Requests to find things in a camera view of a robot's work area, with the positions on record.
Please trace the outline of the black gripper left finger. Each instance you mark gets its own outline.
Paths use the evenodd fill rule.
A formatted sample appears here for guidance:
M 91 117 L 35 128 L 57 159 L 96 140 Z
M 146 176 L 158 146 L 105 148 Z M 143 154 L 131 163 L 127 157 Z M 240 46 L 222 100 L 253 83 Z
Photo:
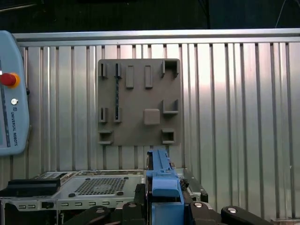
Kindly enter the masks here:
M 65 225 L 145 225 L 146 185 L 138 184 L 132 202 L 120 203 L 116 208 L 93 206 L 64 222 Z

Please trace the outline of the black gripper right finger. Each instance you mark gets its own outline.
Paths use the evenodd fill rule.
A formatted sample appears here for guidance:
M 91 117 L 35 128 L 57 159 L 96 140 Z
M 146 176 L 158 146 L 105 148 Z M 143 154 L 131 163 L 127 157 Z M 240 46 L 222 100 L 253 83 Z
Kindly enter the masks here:
M 206 202 L 186 207 L 187 225 L 270 225 L 271 222 L 238 206 L 226 206 L 218 213 Z

